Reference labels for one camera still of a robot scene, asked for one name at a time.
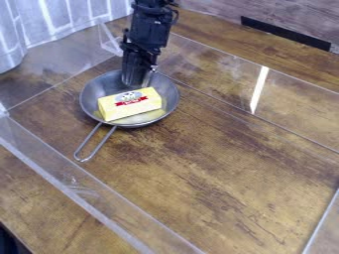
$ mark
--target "pan handle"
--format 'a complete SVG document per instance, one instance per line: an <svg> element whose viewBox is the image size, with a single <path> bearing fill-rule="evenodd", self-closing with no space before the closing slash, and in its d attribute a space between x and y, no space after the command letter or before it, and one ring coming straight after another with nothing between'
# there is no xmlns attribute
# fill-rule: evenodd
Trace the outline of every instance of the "pan handle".
<svg viewBox="0 0 339 254"><path fill-rule="evenodd" d="M112 134L114 131L116 130L116 127L118 127L118 126L112 126L112 127L111 127L111 130L108 131L108 133L107 133L106 136L103 137L103 139L102 139L99 145L95 147L95 149L94 149L92 152L90 153L90 156L88 156L87 158L83 158L83 159L82 159L82 158L79 157L79 153L80 153L83 147L86 146L86 144L88 143L88 141L90 141L92 135L95 134L95 132L96 132L98 129L100 128L102 124L103 124L103 123L98 123L98 125L95 126L95 128L94 128L92 131L90 132L88 136L86 137L84 141L82 142L82 144L80 144L78 150L75 151L75 159L76 159L79 162L82 162L82 163L84 163L84 162L87 162L88 160L91 160L91 158L94 157L94 155L98 153L99 149L102 148L104 142L106 142L107 139L110 138L111 134Z"/></svg>

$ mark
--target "yellow butter block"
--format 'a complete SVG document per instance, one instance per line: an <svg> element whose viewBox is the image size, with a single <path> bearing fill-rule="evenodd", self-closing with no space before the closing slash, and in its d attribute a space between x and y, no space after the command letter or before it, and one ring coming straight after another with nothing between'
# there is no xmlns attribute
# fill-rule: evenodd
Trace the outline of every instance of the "yellow butter block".
<svg viewBox="0 0 339 254"><path fill-rule="evenodd" d="M162 97L154 87L123 92L98 100L106 122L162 108Z"/></svg>

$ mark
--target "butter package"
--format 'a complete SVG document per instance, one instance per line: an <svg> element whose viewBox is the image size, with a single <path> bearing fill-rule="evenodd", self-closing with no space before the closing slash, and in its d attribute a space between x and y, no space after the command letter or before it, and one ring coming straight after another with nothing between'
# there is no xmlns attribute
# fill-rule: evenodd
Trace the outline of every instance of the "butter package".
<svg viewBox="0 0 339 254"><path fill-rule="evenodd" d="M106 122L162 108L162 96L154 87L123 92L98 100Z"/></svg>

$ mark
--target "wall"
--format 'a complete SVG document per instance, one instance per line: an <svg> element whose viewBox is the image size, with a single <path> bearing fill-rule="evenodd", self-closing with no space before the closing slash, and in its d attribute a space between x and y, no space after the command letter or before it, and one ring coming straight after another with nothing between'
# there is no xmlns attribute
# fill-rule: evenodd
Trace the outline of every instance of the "wall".
<svg viewBox="0 0 339 254"><path fill-rule="evenodd" d="M207 12L235 23L240 22L240 16L247 16L339 45L338 0L178 1L183 8Z"/></svg>

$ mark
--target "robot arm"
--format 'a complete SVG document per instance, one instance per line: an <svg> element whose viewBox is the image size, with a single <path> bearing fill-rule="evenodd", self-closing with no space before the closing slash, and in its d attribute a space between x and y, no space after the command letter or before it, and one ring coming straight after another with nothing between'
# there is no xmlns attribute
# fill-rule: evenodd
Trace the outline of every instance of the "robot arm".
<svg viewBox="0 0 339 254"><path fill-rule="evenodd" d="M122 81L140 86L156 69L160 48L167 46L171 27L179 12L170 7L175 0L135 0L131 29L124 30Z"/></svg>

